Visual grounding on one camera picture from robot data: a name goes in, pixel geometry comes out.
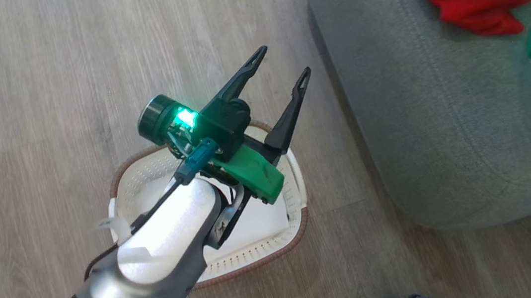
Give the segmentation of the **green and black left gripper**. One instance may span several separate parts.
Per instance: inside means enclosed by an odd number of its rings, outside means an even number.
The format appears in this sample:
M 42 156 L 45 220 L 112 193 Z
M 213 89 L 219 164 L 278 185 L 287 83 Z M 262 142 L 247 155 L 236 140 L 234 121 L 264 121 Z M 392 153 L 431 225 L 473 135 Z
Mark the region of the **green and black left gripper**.
M 177 159 L 187 163 L 183 182 L 198 173 L 228 186 L 240 185 L 265 204 L 278 199 L 284 176 L 257 150 L 244 144 L 250 110 L 237 99 L 267 50 L 267 45 L 259 47 L 201 111 L 165 95 L 156 96 L 143 109 L 137 124 L 139 135 L 159 147 L 168 147 Z M 311 72 L 309 67 L 303 70 L 292 88 L 290 102 L 265 138 L 264 144 L 279 154 L 286 154 L 290 147 Z

